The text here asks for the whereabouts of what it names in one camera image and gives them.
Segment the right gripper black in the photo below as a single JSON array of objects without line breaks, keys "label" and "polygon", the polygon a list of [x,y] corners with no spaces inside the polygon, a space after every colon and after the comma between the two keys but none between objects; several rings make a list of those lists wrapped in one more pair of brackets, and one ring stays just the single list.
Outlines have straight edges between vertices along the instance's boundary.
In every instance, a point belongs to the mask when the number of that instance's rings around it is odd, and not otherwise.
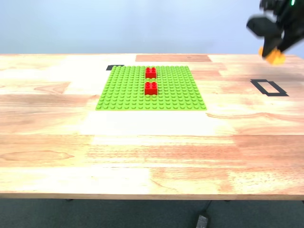
[{"label": "right gripper black", "polygon": [[275,10],[276,21],[267,16],[252,16],[246,27],[264,39],[261,57],[284,57],[283,52],[304,38],[304,1],[282,0]]}]

